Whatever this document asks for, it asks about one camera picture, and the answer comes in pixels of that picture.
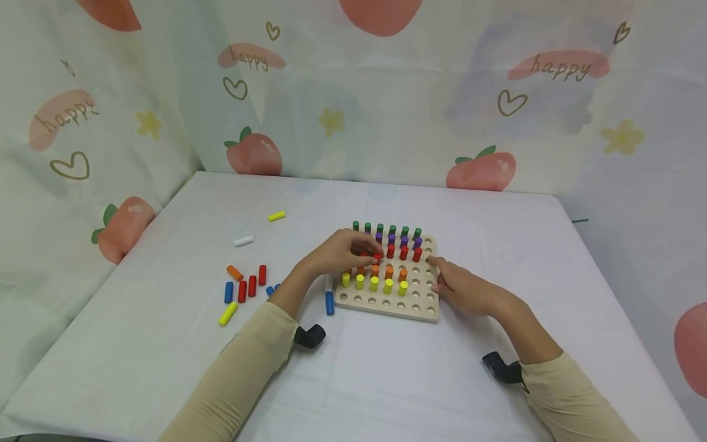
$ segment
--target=yellow peg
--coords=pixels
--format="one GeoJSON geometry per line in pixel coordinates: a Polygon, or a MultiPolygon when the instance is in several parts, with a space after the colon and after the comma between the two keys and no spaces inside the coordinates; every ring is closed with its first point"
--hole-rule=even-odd
{"type": "Polygon", "coordinates": [[[405,296],[407,293],[407,281],[400,281],[400,287],[398,287],[398,294],[400,296],[405,296]]]}
{"type": "Polygon", "coordinates": [[[272,222],[272,221],[277,221],[280,218],[284,218],[284,217],[285,217],[285,212],[279,211],[276,214],[272,214],[272,215],[268,216],[267,219],[268,219],[268,221],[272,222]]]}
{"type": "Polygon", "coordinates": [[[221,316],[221,319],[218,320],[218,324],[221,327],[225,327],[226,324],[228,324],[228,321],[230,321],[230,317],[233,316],[235,311],[238,309],[238,303],[230,303],[228,304],[228,307],[226,308],[226,311],[223,312],[223,316],[221,316]]]}

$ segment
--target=white tablecloth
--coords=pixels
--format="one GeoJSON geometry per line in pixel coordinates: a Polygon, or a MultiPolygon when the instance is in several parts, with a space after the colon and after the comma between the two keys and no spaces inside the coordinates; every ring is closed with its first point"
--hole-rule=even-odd
{"type": "MultiPolygon", "coordinates": [[[[7,404],[3,418],[57,433],[153,441],[255,308],[219,327],[224,269],[269,284],[358,220],[422,227],[441,255],[533,308],[641,441],[696,441],[557,199],[197,173],[144,232],[7,404]],[[284,210],[286,218],[267,216],[284,210]],[[234,249],[233,241],[255,242],[234,249]]],[[[513,349],[488,318],[443,305],[438,324],[337,308],[317,280],[301,313],[327,338],[295,350],[239,441],[549,441],[518,388],[480,359],[513,349]]]]}

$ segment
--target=pink oval shape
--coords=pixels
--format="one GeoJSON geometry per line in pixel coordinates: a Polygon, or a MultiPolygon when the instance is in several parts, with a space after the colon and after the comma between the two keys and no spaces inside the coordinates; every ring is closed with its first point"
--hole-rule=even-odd
{"type": "Polygon", "coordinates": [[[270,67],[275,69],[285,67],[285,60],[278,54],[251,43],[233,43],[218,56],[218,65],[222,68],[235,66],[238,62],[248,63],[251,69],[262,68],[266,72],[270,70],[270,67]]]}
{"type": "Polygon", "coordinates": [[[59,129],[67,124],[88,120],[88,113],[98,115],[95,101],[84,89],[71,89],[60,93],[47,101],[32,116],[30,121],[30,146],[41,152],[49,148],[59,133],[59,129]]]}
{"type": "Polygon", "coordinates": [[[550,51],[526,58],[508,72],[508,79],[520,80],[529,77],[537,72],[542,72],[550,64],[552,65],[550,69],[555,70],[549,71],[549,73],[554,74],[559,65],[562,64],[566,70],[559,75],[574,74],[582,76],[582,79],[584,79],[586,74],[594,78],[601,78],[608,74],[611,69],[609,59],[597,52],[585,50],[550,51]],[[569,72],[572,66],[576,66],[577,70],[569,72]]]}
{"type": "Polygon", "coordinates": [[[707,303],[694,306],[677,321],[675,356],[690,388],[707,398],[707,303]]]}

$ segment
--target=right hand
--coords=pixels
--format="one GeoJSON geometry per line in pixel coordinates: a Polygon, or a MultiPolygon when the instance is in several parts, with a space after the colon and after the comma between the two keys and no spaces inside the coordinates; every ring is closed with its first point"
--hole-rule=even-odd
{"type": "Polygon", "coordinates": [[[436,266],[440,272],[438,283],[432,286],[432,291],[462,313],[493,316],[499,303],[514,297],[504,288],[448,262],[443,257],[430,255],[427,262],[436,266]]]}

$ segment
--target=wall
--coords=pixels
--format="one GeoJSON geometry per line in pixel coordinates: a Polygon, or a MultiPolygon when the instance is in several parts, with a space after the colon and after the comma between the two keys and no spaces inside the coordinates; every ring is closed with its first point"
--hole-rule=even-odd
{"type": "Polygon", "coordinates": [[[2,410],[200,162],[139,35],[3,1],[0,41],[2,410]]]}

